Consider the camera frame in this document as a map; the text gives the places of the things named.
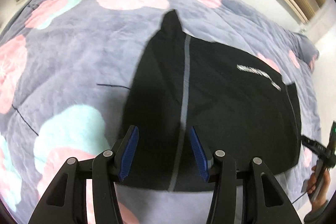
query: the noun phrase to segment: black garment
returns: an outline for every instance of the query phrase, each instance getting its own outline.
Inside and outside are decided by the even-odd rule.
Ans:
[[[125,184],[213,189],[198,175],[184,134],[181,105],[186,94],[186,128],[197,124],[212,151],[247,161],[260,157],[274,174],[295,166],[301,132],[295,84],[286,86],[279,73],[247,52],[189,38],[170,11],[139,62],[123,114],[124,132],[135,124],[140,134]]]

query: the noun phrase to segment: mint green pattern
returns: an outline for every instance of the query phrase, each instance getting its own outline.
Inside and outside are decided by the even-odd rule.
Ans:
[[[45,29],[46,27],[48,27],[51,24],[51,22],[53,21],[54,18],[56,18],[56,17],[64,14],[65,12],[69,11],[71,8],[78,5],[81,1],[82,0],[69,0],[68,4],[65,5],[65,7],[63,7],[61,10],[57,11],[56,13],[53,13],[52,15],[50,15],[45,22],[43,22],[40,26],[37,27],[37,29],[38,30]]]
[[[43,173],[49,152],[57,147],[98,155],[110,148],[104,132],[105,122],[98,110],[88,105],[68,107],[42,125],[34,145],[36,169]]]
[[[0,135],[0,149],[4,154],[4,159],[2,164],[5,166],[6,173],[1,174],[4,176],[0,178],[0,180],[5,180],[10,184],[10,188],[1,189],[3,194],[4,202],[8,205],[8,207],[16,212],[16,205],[21,201],[21,186],[22,186],[22,178],[13,166],[11,156],[9,154],[9,149],[5,138]]]

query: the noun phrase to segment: metal pivot bolt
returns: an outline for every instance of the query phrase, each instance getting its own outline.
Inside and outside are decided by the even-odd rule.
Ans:
[[[261,158],[254,158],[253,159],[253,162],[255,163],[255,164],[261,164],[263,161],[261,160]]]
[[[225,152],[223,150],[217,150],[215,152],[216,156],[218,157],[224,157],[225,156]]]
[[[67,160],[67,164],[74,164],[76,162],[76,159],[75,158],[70,158]]]
[[[112,156],[113,155],[113,152],[111,151],[111,150],[106,150],[106,151],[104,151],[104,153],[103,153],[103,156],[104,157],[110,157],[110,156]]]

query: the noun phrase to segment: bed sheet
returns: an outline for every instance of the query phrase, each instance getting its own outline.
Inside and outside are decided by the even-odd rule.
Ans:
[[[0,35],[0,194],[18,223],[28,223],[67,158],[112,147],[137,62],[170,9],[190,35],[249,52],[285,84],[295,82],[302,134],[320,140],[311,80],[318,51],[240,0],[31,0]],[[315,160],[301,148],[298,165],[278,175],[290,200]],[[91,191],[88,183],[90,224]],[[205,223],[212,196],[125,186],[117,192],[128,224]]]

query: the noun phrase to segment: white wall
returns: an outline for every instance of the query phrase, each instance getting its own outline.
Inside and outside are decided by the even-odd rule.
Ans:
[[[336,23],[336,3],[326,0],[315,16],[305,25],[305,35],[313,42],[318,42]]]
[[[332,0],[328,7],[333,9],[336,3]],[[312,78],[321,119],[322,143],[327,145],[332,122],[336,121],[336,23],[315,45],[320,51],[320,58],[315,64]],[[330,170],[330,175],[329,200],[336,190],[336,168]],[[310,210],[311,205],[307,202],[298,211],[300,218],[303,219]]]

